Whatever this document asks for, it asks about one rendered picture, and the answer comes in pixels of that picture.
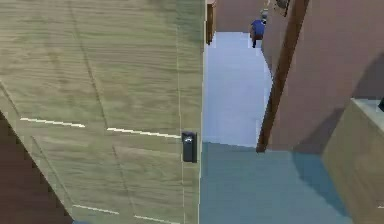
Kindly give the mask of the blue chair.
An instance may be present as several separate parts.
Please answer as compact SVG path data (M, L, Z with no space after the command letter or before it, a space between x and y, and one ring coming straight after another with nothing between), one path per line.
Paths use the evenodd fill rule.
M264 19L254 20L251 23L250 37L252 39L252 47L256 47L256 42L263 39L266 21Z

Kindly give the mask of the light wooden room door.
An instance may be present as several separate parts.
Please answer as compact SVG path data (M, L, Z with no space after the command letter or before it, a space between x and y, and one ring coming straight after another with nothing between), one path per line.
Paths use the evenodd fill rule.
M23 222L200 224L205 4L0 0L4 163L37 174Z

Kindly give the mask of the light wooden cabinet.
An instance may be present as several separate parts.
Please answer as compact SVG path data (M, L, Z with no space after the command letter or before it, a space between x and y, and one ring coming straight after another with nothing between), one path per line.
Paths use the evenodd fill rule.
M384 224L384 111L351 99L322 154L353 224Z

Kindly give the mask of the brown wooden cupboard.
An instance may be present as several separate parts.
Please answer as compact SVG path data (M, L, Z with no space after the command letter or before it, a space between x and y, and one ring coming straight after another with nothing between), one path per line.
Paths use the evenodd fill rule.
M215 33L215 12L217 0L207 0L206 43L211 44Z

